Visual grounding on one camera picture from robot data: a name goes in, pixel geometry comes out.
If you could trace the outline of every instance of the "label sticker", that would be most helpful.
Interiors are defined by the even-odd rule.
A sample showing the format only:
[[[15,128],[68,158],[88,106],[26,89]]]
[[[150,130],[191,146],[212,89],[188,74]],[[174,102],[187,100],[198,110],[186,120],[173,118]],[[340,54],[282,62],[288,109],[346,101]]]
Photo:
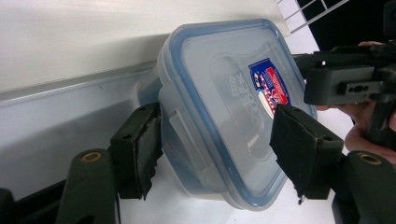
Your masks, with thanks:
[[[273,119],[277,104],[290,105],[285,83],[269,58],[248,67],[254,88],[268,115]]]

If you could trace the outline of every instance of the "black plastic mount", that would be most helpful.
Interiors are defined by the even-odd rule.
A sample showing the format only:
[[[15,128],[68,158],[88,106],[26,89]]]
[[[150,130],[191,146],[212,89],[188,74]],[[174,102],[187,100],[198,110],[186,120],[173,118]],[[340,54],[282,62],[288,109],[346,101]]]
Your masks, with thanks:
[[[120,223],[119,195],[146,199],[163,154],[160,105],[137,108],[110,142],[78,154],[66,180],[17,202],[0,189],[0,223]]]
[[[299,197],[327,199],[337,224],[396,223],[396,170],[365,151],[341,153],[344,142],[304,111],[278,105],[271,135],[277,162]]]
[[[376,102],[365,138],[396,151],[389,117],[396,109],[396,42],[368,47],[337,47],[295,56],[306,77],[304,101],[310,105]]]
[[[270,146],[298,196],[327,199],[331,165],[340,160],[344,142],[301,109],[277,105]]]

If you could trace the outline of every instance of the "person's hand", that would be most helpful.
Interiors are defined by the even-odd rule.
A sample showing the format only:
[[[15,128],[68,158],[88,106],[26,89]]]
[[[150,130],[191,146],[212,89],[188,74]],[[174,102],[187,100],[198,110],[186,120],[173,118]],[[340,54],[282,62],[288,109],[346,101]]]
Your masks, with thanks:
[[[375,102],[365,102],[356,105],[317,106],[317,110],[338,108],[355,120],[355,126],[346,135],[345,144],[349,151],[363,150],[377,154],[393,164],[396,164],[396,152],[387,147],[376,145],[363,136],[367,132],[375,108]],[[396,111],[389,117],[389,127],[396,132]]]

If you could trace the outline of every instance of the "clear plastic container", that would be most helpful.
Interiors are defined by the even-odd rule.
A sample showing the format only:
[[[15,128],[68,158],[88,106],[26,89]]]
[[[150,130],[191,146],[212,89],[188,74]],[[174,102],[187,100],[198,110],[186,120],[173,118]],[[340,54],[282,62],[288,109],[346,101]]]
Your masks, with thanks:
[[[185,190],[261,211],[286,176],[269,146],[276,104],[301,108],[304,81],[268,20],[183,25],[154,73],[163,87],[163,150]]]

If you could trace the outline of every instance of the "container lid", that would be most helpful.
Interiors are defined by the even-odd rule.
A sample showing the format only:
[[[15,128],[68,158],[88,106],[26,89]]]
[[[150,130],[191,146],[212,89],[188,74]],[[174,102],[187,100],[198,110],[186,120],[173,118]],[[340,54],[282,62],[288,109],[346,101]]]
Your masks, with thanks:
[[[268,20],[231,21],[184,25],[168,41],[170,78],[188,90],[230,195],[269,206],[286,180],[269,146],[276,104],[316,115],[281,33]]]

